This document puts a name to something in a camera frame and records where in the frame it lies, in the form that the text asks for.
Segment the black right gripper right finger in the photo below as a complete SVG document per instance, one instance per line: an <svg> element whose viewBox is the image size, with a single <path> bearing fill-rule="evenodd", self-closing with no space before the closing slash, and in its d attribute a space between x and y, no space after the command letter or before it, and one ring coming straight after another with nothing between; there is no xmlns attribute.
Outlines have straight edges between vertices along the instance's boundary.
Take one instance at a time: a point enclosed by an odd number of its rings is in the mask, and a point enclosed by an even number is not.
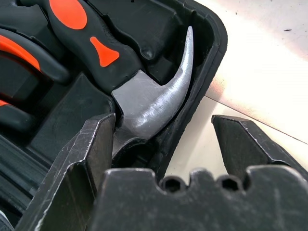
<svg viewBox="0 0 308 231"><path fill-rule="evenodd" d="M243 179L249 166L285 165L308 179L308 172L252 120L213 115L211 122L229 174Z"/></svg>

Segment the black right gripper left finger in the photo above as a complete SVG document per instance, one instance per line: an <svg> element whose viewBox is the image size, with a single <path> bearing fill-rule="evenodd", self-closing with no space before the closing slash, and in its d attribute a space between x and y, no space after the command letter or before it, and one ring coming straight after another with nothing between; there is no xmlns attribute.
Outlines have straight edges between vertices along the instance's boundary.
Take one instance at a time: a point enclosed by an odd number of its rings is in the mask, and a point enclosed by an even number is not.
<svg viewBox="0 0 308 231"><path fill-rule="evenodd" d="M17 231L84 231L104 172L111 167L114 113L88 119L62 148Z"/></svg>

